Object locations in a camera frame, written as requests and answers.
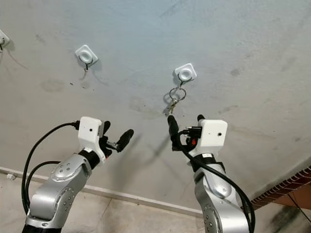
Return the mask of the metal key bunch with rings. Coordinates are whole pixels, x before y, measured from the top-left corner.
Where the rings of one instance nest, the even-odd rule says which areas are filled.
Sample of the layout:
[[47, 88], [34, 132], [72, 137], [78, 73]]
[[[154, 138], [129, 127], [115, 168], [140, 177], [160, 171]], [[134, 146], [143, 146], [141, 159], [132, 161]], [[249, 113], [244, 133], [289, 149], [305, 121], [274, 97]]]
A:
[[164, 115], [172, 115], [179, 102], [187, 97], [187, 91], [183, 87], [173, 87], [166, 95], [169, 99], [168, 106], [165, 108]]

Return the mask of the white wall baseboard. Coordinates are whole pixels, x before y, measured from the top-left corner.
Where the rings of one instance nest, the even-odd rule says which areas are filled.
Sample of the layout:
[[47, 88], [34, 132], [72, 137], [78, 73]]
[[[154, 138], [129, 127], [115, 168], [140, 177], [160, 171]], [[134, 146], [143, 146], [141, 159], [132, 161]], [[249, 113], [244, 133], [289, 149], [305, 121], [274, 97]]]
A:
[[91, 193], [92, 195], [105, 196], [111, 199], [133, 202], [140, 205], [150, 206], [152, 208], [159, 208], [167, 211], [173, 211], [183, 215], [203, 217], [202, 211], [200, 211], [200, 209], [185, 208], [184, 206], [166, 203], [159, 200], [147, 199], [140, 196], [135, 196], [122, 192], [112, 191], [110, 189], [98, 188], [91, 185], [85, 185], [84, 188], [82, 189], [82, 192]]

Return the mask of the white square wall hook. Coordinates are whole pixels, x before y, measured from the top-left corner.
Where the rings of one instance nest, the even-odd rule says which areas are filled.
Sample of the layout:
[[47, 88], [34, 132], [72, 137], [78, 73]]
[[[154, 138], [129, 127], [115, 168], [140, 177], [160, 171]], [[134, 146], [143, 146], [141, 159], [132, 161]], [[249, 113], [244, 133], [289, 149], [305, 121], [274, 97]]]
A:
[[4, 51], [6, 47], [11, 42], [11, 39], [6, 35], [6, 33], [0, 30], [0, 52]]
[[82, 45], [79, 49], [75, 51], [75, 56], [82, 62], [85, 66], [84, 71], [88, 72], [89, 67], [96, 62], [98, 62], [98, 56], [89, 48], [88, 45]]
[[193, 64], [184, 64], [173, 70], [173, 77], [178, 80], [178, 86], [191, 82], [197, 77]]

